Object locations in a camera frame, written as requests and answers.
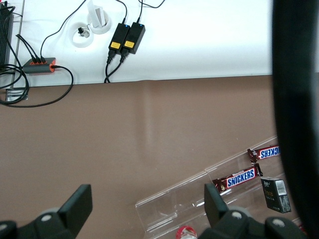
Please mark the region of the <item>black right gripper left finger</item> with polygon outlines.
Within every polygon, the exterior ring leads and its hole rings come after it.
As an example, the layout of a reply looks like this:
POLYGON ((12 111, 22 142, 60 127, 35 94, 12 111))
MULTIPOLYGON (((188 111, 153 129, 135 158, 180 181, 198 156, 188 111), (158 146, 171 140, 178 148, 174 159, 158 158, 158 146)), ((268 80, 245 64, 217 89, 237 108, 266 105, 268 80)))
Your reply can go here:
POLYGON ((82 184, 56 211, 39 216, 34 223, 39 239, 74 239, 93 209, 90 184, 82 184))

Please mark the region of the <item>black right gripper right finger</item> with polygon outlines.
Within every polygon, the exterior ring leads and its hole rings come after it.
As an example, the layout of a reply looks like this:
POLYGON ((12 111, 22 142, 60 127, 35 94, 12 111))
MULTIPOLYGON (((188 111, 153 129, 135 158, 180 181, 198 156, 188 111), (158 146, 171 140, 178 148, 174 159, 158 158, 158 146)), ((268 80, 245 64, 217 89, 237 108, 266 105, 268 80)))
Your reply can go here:
POLYGON ((200 239, 264 239, 265 226, 252 218, 241 207, 228 207, 216 187, 204 186, 204 209, 210 227, 199 236, 200 239))

